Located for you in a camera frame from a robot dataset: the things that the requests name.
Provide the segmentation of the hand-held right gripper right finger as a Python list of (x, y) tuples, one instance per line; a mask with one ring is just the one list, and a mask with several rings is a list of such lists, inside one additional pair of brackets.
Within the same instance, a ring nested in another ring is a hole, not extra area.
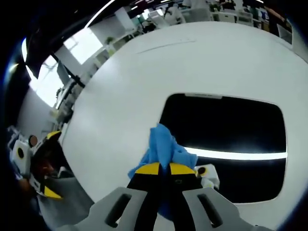
[(203, 188), (195, 171), (171, 163), (170, 179), (174, 225), (180, 231), (261, 231), (263, 227), (244, 221), (236, 205), (214, 189)]

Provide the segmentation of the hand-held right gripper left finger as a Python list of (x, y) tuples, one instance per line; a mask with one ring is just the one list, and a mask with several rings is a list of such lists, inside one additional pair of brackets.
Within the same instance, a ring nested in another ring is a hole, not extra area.
[(160, 204), (161, 166), (136, 170), (127, 187), (119, 187), (95, 203), (73, 231), (152, 231)]

